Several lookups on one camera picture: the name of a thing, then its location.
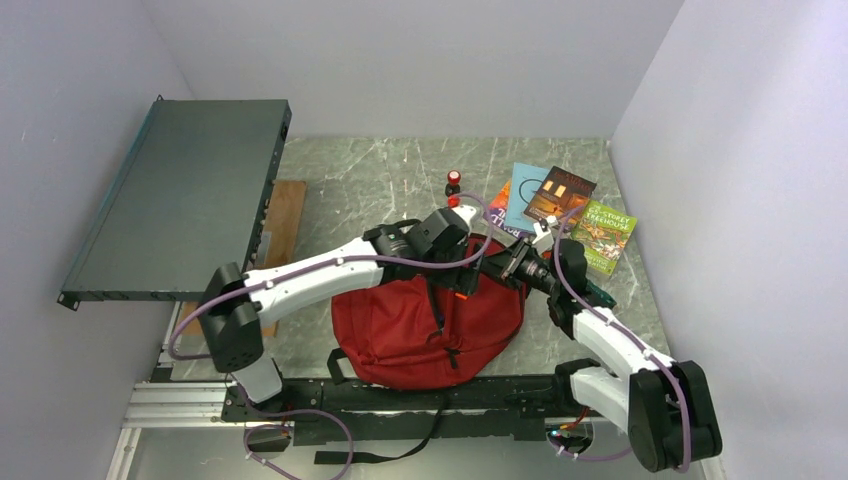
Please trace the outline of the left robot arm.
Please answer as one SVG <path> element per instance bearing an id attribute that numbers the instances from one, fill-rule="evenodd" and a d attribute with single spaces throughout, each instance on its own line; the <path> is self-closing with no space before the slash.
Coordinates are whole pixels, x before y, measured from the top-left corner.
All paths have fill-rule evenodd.
<path id="1" fill-rule="evenodd" d="M 477 260 L 466 253 L 483 210 L 444 207 L 422 221 L 381 224 L 329 252 L 246 273 L 218 268 L 193 318 L 198 320 L 216 370 L 231 375 L 248 407 L 264 420 L 279 417 L 287 392 L 274 360 L 265 353 L 263 328 L 314 303 L 420 275 L 459 273 Z"/>

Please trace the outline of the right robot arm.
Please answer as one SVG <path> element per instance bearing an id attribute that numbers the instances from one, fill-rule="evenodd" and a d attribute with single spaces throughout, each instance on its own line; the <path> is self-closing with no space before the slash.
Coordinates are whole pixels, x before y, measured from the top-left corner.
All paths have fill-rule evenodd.
<path id="1" fill-rule="evenodd" d="M 480 271 L 513 289 L 546 295 L 549 316 L 565 335 L 593 352 L 556 367 L 551 401 L 574 415 L 587 407 L 609 420 L 650 472 L 684 470 L 723 451 L 708 380 L 694 361 L 677 361 L 618 320 L 615 301 L 587 276 L 581 243 L 561 239 L 549 257 L 527 240 L 488 254 Z"/>

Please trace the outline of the red backpack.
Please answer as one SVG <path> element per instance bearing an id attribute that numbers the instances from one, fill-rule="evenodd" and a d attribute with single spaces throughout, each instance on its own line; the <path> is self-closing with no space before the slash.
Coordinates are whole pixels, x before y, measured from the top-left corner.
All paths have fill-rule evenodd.
<path id="1" fill-rule="evenodd" d="M 467 300 L 423 277 L 333 297 L 338 348 L 327 361 L 335 384 L 349 360 L 366 383 L 435 390 L 470 381 L 509 345 L 524 321 L 528 294 L 486 276 Z"/>

